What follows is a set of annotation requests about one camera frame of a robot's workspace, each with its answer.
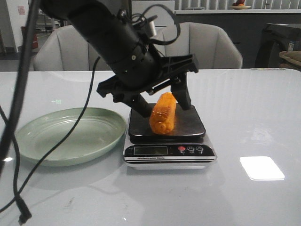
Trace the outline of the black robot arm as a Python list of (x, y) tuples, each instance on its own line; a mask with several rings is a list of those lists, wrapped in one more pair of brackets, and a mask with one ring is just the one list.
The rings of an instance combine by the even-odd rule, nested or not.
[(50, 17), (69, 21), (94, 48), (114, 76), (99, 83), (97, 92), (113, 96), (143, 117), (151, 115), (151, 105), (142, 97), (170, 86), (183, 110), (189, 110), (191, 99), (187, 72), (197, 72), (194, 55), (163, 57), (157, 45), (166, 41), (150, 38), (144, 23), (133, 24), (125, 11), (117, 16), (96, 0), (43, 0), (40, 8)]

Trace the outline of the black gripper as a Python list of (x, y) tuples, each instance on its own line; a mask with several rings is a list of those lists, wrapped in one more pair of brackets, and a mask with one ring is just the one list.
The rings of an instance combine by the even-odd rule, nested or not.
[(150, 117), (152, 107), (141, 93), (147, 92), (149, 95), (153, 95), (169, 86), (180, 107), (183, 110), (189, 110), (191, 98), (187, 85), (187, 72), (198, 72), (198, 63), (193, 55), (162, 57), (158, 74), (156, 74), (157, 78), (153, 77), (145, 84), (133, 87), (139, 75), (145, 77), (142, 72), (139, 72), (134, 78), (126, 75), (124, 81), (120, 76), (114, 75), (100, 82), (97, 92), (102, 97), (112, 94), (115, 103), (129, 104), (142, 117)]

